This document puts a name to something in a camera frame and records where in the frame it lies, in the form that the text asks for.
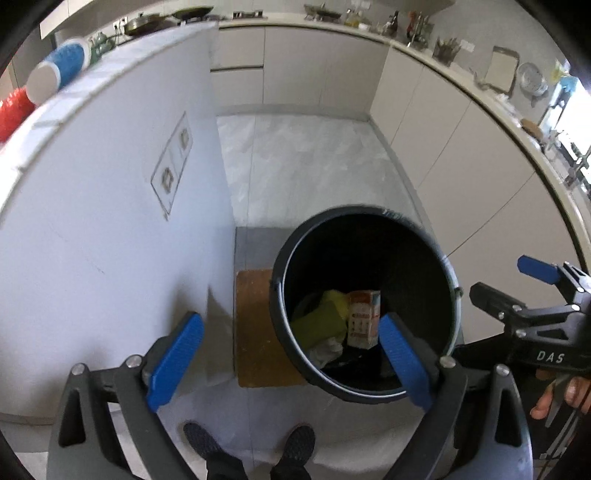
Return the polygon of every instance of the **foot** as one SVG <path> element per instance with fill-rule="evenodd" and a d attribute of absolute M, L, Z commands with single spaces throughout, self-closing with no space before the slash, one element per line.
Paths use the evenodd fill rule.
<path fill-rule="evenodd" d="M 183 426 L 183 432 L 189 444 L 197 454 L 207 461 L 212 454 L 223 452 L 222 447 L 215 439 L 198 423 L 189 421 Z"/>
<path fill-rule="evenodd" d="M 304 466 L 314 453 L 316 435 L 312 427 L 300 425 L 287 437 L 280 462 Z"/>

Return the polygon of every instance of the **red object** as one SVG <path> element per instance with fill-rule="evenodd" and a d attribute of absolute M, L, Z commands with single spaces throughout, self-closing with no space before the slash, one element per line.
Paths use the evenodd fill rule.
<path fill-rule="evenodd" d="M 34 110 L 24 88 L 17 88 L 0 102 L 0 142 L 6 142 Z"/>

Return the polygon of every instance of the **small box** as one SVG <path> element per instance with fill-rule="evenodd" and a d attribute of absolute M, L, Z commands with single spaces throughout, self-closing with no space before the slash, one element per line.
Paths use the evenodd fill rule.
<path fill-rule="evenodd" d="M 349 293 L 347 345 L 369 350 L 378 344 L 380 292 L 357 290 Z"/>

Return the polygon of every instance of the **black trash can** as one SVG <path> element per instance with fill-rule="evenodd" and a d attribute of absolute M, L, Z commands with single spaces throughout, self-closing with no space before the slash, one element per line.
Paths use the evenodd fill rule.
<path fill-rule="evenodd" d="M 275 261 L 269 308 L 277 338 L 309 383 L 357 403 L 404 398 L 406 392 L 395 375 L 356 376 L 355 366 L 329 375 L 308 360 L 291 331 L 291 315 L 306 297 L 326 290 L 380 290 L 382 315 L 398 313 L 410 331 L 439 355 L 448 355 L 454 347 L 461 297 L 456 275 L 435 241 L 398 213 L 352 205 L 302 223 Z M 384 361 L 381 346 L 367 352 L 371 353 L 364 353 L 359 362 L 379 369 Z"/>

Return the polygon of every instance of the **finger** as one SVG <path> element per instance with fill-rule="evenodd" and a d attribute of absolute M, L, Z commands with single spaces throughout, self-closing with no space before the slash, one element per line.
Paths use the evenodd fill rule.
<path fill-rule="evenodd" d="M 530 410 L 530 415 L 535 420 L 541 420 L 548 416 L 550 406 L 552 405 L 552 398 L 554 396 L 554 384 L 546 387 L 544 394 L 538 400 L 534 408 Z"/>
<path fill-rule="evenodd" d="M 587 394 L 587 389 L 590 384 L 591 381 L 583 377 L 574 377 L 571 379 L 569 386 L 564 393 L 564 400 L 566 403 L 575 408 L 580 407 L 583 413 L 587 413 L 589 407 L 591 407 L 591 394 L 587 396 L 585 404 L 582 407 L 580 405 Z"/>
<path fill-rule="evenodd" d="M 554 378 L 556 374 L 554 372 L 550 372 L 548 370 L 537 369 L 535 371 L 535 377 L 538 380 L 549 380 L 550 378 Z"/>

